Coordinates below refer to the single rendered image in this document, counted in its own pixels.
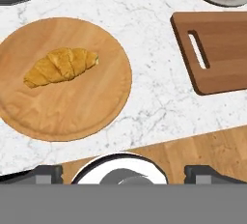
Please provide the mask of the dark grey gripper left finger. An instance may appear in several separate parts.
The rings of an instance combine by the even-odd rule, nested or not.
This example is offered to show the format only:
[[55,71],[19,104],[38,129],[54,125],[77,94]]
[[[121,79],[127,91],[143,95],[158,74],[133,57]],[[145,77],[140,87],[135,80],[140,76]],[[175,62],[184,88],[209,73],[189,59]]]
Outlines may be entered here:
[[40,165],[32,170],[0,176],[0,184],[62,184],[61,165]]

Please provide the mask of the golden croissant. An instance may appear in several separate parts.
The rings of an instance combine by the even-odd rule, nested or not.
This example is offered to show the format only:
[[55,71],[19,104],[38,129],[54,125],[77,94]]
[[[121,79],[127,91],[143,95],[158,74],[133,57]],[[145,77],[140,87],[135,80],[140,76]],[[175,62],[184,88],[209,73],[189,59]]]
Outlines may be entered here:
[[51,83],[71,81],[97,63],[98,55],[92,51],[62,47],[39,59],[25,74],[23,82],[29,88],[37,88]]

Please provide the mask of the dark wooden cutting board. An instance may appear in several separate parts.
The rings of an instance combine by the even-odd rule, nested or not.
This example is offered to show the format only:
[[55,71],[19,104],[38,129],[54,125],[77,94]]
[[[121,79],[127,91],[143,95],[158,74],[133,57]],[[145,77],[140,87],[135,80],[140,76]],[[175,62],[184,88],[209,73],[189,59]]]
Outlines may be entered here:
[[176,12],[170,21],[198,95],[247,90],[247,12]]

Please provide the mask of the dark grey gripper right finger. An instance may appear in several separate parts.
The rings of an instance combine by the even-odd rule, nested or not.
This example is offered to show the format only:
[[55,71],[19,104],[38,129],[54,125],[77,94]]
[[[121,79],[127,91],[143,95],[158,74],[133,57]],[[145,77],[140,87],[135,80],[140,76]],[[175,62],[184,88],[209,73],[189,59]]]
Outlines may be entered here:
[[209,165],[186,165],[184,175],[184,182],[191,184],[243,183],[241,180],[218,173]]

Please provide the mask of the round white and black object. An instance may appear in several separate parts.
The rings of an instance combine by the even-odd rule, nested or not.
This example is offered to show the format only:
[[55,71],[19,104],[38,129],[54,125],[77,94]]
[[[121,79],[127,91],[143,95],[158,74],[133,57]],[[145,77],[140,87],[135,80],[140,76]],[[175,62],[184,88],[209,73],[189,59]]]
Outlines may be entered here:
[[81,167],[72,184],[168,184],[165,172],[150,159],[133,153],[99,156]]

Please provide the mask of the round light wooden board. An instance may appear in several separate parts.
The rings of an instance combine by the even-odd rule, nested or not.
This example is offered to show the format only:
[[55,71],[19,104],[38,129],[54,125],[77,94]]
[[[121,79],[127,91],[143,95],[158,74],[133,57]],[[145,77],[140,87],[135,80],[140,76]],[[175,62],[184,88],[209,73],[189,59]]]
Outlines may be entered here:
[[[99,63],[71,81],[28,88],[24,74],[47,52],[63,46],[91,50]],[[40,19],[0,42],[0,118],[35,139],[70,141],[98,132],[123,109],[131,82],[122,46],[88,21]]]

